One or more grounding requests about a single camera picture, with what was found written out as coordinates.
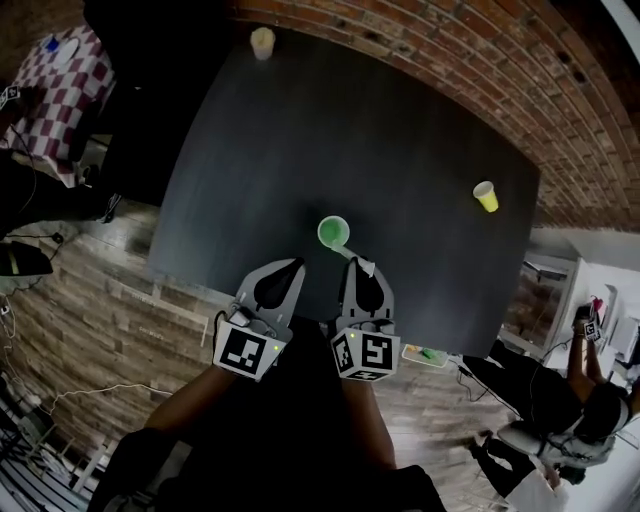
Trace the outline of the person's left forearm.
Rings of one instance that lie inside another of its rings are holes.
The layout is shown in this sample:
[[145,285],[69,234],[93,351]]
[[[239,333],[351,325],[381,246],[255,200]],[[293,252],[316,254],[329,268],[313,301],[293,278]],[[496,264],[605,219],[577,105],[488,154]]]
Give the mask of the person's left forearm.
[[144,427],[166,433],[187,430],[231,387],[237,376],[212,365],[160,404]]

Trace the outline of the checkered cloth covered table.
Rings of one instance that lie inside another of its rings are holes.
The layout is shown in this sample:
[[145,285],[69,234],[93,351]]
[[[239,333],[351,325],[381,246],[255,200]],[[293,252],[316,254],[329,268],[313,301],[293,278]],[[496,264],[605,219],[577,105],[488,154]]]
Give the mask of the checkered cloth covered table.
[[48,164],[69,188],[77,184],[71,160],[72,137],[79,133],[81,118],[96,102],[104,102],[116,79],[111,61],[96,33],[87,25],[55,35],[59,47],[71,38],[80,46],[74,57],[57,66],[55,52],[43,48],[46,38],[30,50],[14,83],[44,92],[35,109],[0,135],[0,148],[21,151]]

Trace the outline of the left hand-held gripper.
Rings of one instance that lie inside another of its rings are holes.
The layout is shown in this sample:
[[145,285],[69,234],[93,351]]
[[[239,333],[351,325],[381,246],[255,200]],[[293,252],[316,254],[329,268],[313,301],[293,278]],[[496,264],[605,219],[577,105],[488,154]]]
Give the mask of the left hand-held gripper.
[[247,274],[236,294],[244,306],[232,304],[229,317],[217,327],[213,364],[259,382],[293,337],[289,324],[305,277],[301,257],[276,260]]

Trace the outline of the white plastic spoon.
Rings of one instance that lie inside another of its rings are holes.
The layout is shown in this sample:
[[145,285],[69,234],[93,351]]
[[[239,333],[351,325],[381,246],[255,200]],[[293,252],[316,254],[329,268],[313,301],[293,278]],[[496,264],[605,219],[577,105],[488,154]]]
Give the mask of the white plastic spoon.
[[345,247],[344,245],[333,244],[331,250],[345,257],[349,261],[355,259],[362,270],[369,276],[373,277],[375,273],[375,263],[358,256],[356,253]]

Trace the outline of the beige cup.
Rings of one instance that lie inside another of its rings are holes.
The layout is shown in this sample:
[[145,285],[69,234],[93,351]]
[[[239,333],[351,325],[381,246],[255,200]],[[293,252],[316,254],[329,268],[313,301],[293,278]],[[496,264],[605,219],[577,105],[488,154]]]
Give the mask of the beige cup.
[[275,33],[268,27],[259,27],[250,35],[250,44],[254,56],[259,61],[268,60],[274,50],[276,41]]

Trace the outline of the white bin with colourful items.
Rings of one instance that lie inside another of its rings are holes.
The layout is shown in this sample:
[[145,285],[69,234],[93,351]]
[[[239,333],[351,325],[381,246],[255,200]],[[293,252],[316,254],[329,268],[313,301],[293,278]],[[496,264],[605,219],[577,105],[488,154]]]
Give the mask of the white bin with colourful items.
[[443,368],[449,361],[449,354],[446,352],[410,344],[404,346],[401,357],[434,368]]

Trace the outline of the green plastic cup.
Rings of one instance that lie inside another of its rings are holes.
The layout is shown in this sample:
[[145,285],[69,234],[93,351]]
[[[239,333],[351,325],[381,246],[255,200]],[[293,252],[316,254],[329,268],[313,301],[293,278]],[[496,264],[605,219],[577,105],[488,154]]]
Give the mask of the green plastic cup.
[[344,247],[350,237],[349,224],[341,216],[327,216],[318,224],[317,237],[320,243],[327,248]]

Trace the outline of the black bag with green stripe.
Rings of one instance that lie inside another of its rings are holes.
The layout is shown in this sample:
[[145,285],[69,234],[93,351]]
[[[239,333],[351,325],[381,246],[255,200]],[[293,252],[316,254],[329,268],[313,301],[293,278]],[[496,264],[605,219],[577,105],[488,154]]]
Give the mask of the black bag with green stripe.
[[53,272],[50,259],[37,247],[0,242],[0,277],[43,276]]

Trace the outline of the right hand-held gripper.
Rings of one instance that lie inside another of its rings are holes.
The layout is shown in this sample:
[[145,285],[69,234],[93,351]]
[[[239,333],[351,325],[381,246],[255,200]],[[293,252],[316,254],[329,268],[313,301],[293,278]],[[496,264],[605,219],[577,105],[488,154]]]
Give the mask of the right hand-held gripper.
[[329,347],[340,378],[376,382],[397,372],[401,338],[391,320],[395,311],[395,295],[379,266],[372,279],[373,303],[367,310],[370,276],[354,257],[346,265],[341,284],[341,316],[329,324]]

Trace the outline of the yellow plastic cup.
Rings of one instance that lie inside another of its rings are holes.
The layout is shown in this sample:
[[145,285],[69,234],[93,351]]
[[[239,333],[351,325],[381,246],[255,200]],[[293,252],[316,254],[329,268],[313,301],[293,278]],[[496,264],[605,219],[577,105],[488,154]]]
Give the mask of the yellow plastic cup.
[[473,197],[488,213],[494,213],[499,209],[494,184],[491,181],[478,183],[473,189]]

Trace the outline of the black office chair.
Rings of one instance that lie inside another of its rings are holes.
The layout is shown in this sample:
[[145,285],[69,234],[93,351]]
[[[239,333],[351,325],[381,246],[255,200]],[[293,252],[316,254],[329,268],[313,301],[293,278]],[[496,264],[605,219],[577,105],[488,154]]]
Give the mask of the black office chair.
[[158,206],[195,115],[232,42],[230,0],[84,0],[113,66],[102,166],[123,197]]

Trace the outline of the grey swivel chair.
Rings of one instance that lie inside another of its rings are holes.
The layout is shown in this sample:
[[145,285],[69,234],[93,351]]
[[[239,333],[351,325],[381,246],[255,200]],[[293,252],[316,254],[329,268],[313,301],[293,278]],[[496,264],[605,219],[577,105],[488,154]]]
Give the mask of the grey swivel chair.
[[514,421],[497,431],[497,437],[507,446],[546,465],[578,469],[604,464],[615,446],[615,437],[587,443],[572,430],[561,434],[540,436],[524,422]]

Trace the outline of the person's right forearm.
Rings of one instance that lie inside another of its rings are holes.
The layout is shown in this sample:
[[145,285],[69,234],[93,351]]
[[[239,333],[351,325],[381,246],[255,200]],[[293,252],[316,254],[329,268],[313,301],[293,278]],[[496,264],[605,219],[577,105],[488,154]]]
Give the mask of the person's right forearm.
[[379,470],[395,470],[395,449],[369,382],[343,379],[354,440],[367,462]]

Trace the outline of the person's dark clothing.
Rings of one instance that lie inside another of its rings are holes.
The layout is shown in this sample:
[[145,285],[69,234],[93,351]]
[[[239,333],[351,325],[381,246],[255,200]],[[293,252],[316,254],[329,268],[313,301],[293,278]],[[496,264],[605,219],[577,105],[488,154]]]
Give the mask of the person's dark clothing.
[[124,436],[87,512],[446,512],[421,467],[367,462],[327,340],[291,327],[259,382],[236,375],[187,430]]

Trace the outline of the dark wooden table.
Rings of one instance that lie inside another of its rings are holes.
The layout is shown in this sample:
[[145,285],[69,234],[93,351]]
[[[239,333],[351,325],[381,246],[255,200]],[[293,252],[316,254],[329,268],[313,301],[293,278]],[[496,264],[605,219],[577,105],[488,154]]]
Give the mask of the dark wooden table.
[[[148,264],[234,294],[251,270],[301,257],[296,312],[328,321],[344,261],[316,229],[338,215],[391,286],[406,342],[483,357],[515,292],[539,179],[491,128],[379,61],[320,41],[262,64],[237,49],[185,140]],[[473,197],[483,181],[494,213]]]

